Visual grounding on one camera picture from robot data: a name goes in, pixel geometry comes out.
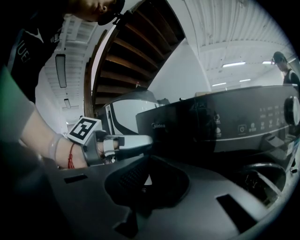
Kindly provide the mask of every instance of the black rectangular panel light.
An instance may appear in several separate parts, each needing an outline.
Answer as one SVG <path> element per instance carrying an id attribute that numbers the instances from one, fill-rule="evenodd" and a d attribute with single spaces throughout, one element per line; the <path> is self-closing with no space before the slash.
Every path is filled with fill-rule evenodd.
<path id="1" fill-rule="evenodd" d="M 69 99 L 66 98 L 66 99 L 64 99 L 64 100 L 65 100 L 65 104 L 66 104 L 67 108 L 71 108 Z"/>
<path id="2" fill-rule="evenodd" d="M 56 71 L 58 81 L 60 83 L 61 88 L 67 87 L 67 80 L 66 80 L 66 55 L 65 54 L 57 54 L 55 56 L 56 62 Z"/>

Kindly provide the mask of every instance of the white shirt logo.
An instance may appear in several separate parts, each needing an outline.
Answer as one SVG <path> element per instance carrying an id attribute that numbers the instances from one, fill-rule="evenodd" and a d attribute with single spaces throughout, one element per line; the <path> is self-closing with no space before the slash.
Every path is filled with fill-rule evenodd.
<path id="1" fill-rule="evenodd" d="M 32 34 L 31 32 L 28 32 L 28 31 L 26 31 L 26 30 L 24 30 L 25 32 L 27 32 L 29 35 L 32 35 L 32 36 L 34 36 L 35 38 L 38 38 L 39 40 L 41 40 L 42 41 L 42 43 L 44 43 L 44 41 L 43 41 L 43 39 L 42 39 L 42 36 L 41 36 L 41 34 L 39 33 L 39 29 L 37 29 L 37 34 L 35 35 L 35 34 Z"/>

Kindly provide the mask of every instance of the black t-shirt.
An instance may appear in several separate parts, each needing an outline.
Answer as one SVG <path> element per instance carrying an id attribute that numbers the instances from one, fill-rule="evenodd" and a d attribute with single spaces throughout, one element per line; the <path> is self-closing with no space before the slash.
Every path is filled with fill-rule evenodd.
<path id="1" fill-rule="evenodd" d="M 299 77 L 291 69 L 289 69 L 289 71 L 285 75 L 283 83 L 284 84 L 296 84 L 296 85 L 298 85 L 298 90 L 300 91 L 300 80 L 299 80 Z"/>
<path id="2" fill-rule="evenodd" d="M 5 43 L 4 63 L 26 97 L 35 103 L 39 72 L 59 42 L 64 19 L 58 9 L 63 1 L 48 1 L 47 5 L 36 0 L 11 2 L 20 14 L 19 21 L 8 23 L 13 26 L 9 29 L 12 36 Z"/>

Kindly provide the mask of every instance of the midea logo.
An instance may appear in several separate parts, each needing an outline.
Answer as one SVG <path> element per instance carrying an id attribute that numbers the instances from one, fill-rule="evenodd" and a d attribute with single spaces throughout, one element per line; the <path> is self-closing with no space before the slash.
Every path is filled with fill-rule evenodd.
<path id="1" fill-rule="evenodd" d="M 156 128 L 165 128 L 165 124 L 152 123 L 151 126 L 152 126 L 153 129 L 156 129 Z"/>

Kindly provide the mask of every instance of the baseball cap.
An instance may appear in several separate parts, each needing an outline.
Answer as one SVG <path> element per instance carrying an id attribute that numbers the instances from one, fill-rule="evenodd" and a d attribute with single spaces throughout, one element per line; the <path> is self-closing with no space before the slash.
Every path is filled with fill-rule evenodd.
<path id="1" fill-rule="evenodd" d="M 285 56 L 283 55 L 282 52 L 275 52 L 273 55 L 273 60 L 275 63 L 280 63 L 282 60 L 284 60 L 285 62 L 287 62 Z"/>
<path id="2" fill-rule="evenodd" d="M 109 12 L 101 15 L 98 25 L 103 26 L 110 23 L 115 17 L 120 15 L 124 5 L 125 0 L 117 0 L 116 3 L 112 5 L 112 9 Z"/>

